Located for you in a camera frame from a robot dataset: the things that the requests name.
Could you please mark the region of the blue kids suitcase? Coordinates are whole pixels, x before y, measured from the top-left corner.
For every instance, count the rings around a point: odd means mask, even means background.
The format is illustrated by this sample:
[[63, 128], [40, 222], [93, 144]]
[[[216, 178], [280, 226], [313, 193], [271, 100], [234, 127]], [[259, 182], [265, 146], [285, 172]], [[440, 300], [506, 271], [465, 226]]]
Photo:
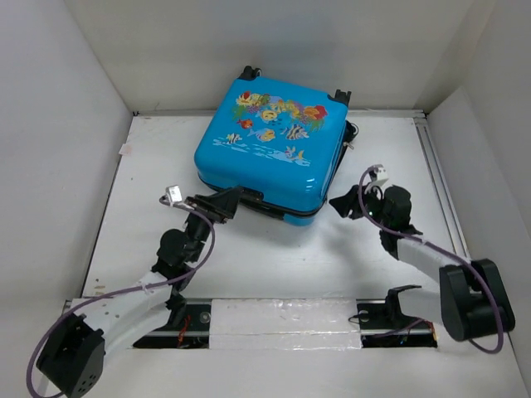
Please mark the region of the blue kids suitcase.
[[194, 153], [199, 178], [216, 191], [242, 187], [241, 204], [265, 216], [312, 224], [358, 134], [347, 120], [350, 97], [245, 66]]

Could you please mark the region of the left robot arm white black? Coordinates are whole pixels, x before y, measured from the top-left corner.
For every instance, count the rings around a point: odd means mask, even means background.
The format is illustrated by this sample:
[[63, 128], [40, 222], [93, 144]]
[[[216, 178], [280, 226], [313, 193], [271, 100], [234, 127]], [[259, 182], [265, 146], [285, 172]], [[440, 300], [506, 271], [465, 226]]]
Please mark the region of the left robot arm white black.
[[183, 229], [165, 231], [154, 265], [134, 286], [71, 307], [46, 333], [33, 367], [59, 396], [82, 397], [100, 379], [105, 363], [160, 327], [177, 328], [185, 317], [182, 291], [207, 262], [216, 243], [215, 224], [234, 217], [242, 187], [179, 200], [169, 187], [160, 201], [187, 212]]

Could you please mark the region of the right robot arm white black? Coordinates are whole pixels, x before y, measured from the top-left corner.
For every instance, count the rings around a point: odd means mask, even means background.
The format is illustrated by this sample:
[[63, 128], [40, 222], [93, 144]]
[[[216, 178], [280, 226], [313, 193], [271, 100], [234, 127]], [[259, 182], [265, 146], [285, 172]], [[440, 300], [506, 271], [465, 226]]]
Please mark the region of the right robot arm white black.
[[395, 260], [409, 264], [439, 286], [431, 310], [457, 342], [496, 336], [498, 344], [515, 328], [516, 319], [496, 263], [466, 260], [422, 238], [411, 223], [411, 193], [403, 187], [386, 190], [354, 185], [329, 204], [343, 218], [365, 218], [378, 229], [383, 249]]

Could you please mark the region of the aluminium frame rail right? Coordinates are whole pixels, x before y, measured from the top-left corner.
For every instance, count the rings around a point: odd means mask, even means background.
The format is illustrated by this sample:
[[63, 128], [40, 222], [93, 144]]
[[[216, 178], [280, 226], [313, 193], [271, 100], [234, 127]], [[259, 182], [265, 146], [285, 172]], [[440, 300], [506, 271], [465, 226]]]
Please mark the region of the aluminium frame rail right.
[[452, 248], [458, 255], [469, 257], [469, 248], [451, 198], [449, 187], [446, 183], [445, 175], [436, 152], [434, 141], [431, 137], [427, 116], [424, 113], [419, 113], [416, 115], [413, 121], [417, 130], [417, 136], [419, 138], [424, 157], [426, 159], [432, 185], [435, 188], [436, 197], [439, 201], [439, 206], [446, 223], [446, 229], [449, 233]]

